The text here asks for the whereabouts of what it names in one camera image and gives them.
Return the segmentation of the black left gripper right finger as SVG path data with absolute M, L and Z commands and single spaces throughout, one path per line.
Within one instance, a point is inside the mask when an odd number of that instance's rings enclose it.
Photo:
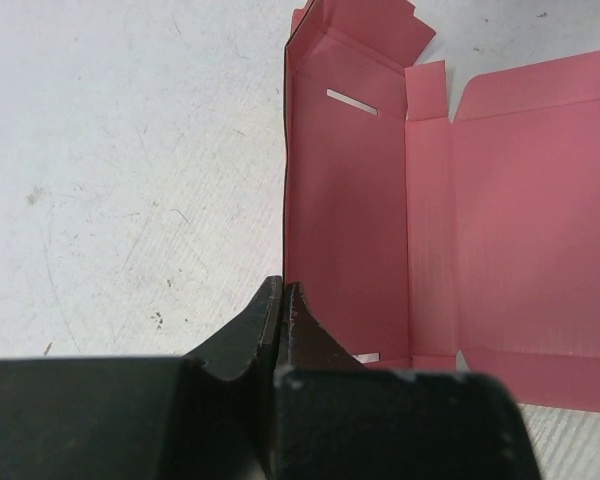
M 285 293 L 274 373 L 279 479 L 537 479 L 521 412 L 496 379 L 374 370 Z

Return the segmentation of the pink paper box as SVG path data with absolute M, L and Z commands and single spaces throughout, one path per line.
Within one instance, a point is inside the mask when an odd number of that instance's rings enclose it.
M 310 1 L 285 47 L 284 277 L 382 368 L 463 356 L 600 412 L 600 50 L 481 74 L 455 112 L 406 1 Z

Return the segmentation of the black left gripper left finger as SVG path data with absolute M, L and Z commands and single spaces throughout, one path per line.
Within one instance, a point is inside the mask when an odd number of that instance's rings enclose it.
M 0 479 L 268 479 L 283 285 L 182 356 L 0 360 Z

